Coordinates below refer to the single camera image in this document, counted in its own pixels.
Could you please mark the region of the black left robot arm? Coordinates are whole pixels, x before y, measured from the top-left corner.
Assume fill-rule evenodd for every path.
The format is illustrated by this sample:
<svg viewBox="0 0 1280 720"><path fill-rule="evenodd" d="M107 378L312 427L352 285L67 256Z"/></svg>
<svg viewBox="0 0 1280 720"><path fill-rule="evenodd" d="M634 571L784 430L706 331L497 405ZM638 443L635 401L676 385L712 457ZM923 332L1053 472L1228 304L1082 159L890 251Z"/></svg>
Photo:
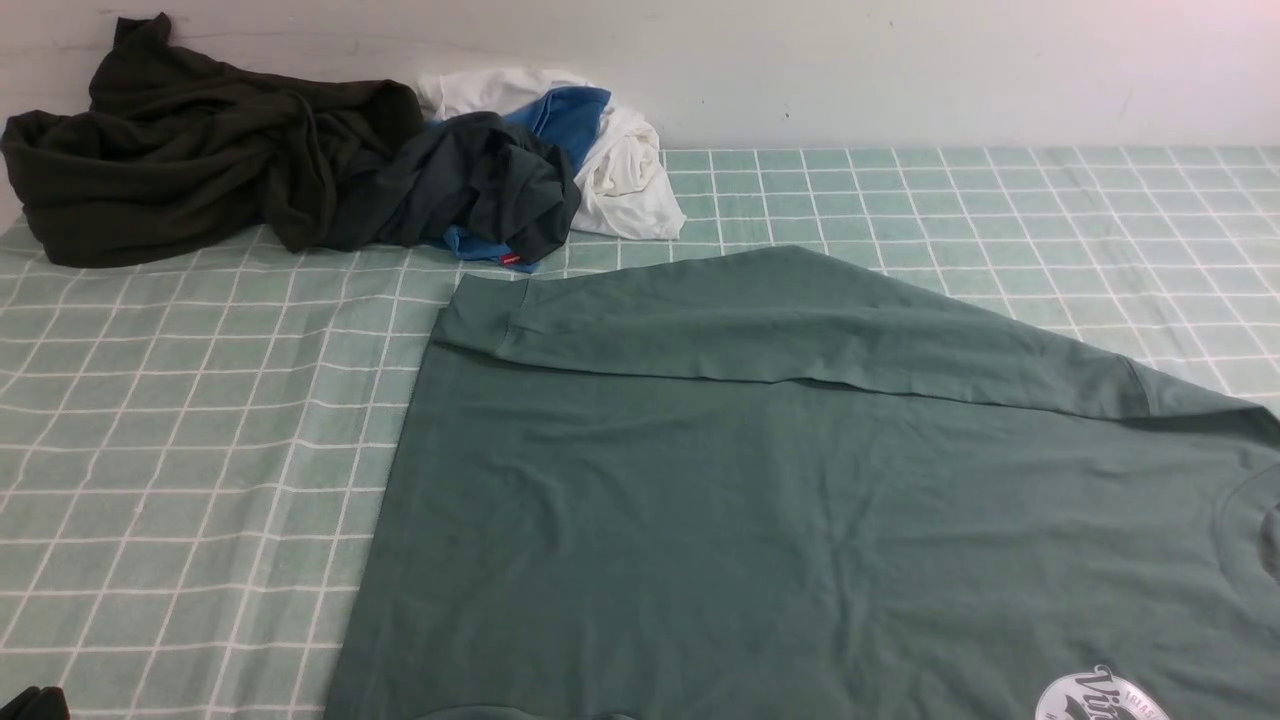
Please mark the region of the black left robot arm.
<svg viewBox="0 0 1280 720"><path fill-rule="evenodd" d="M1 720L68 720L69 717L67 697L56 685L31 685L0 710Z"/></svg>

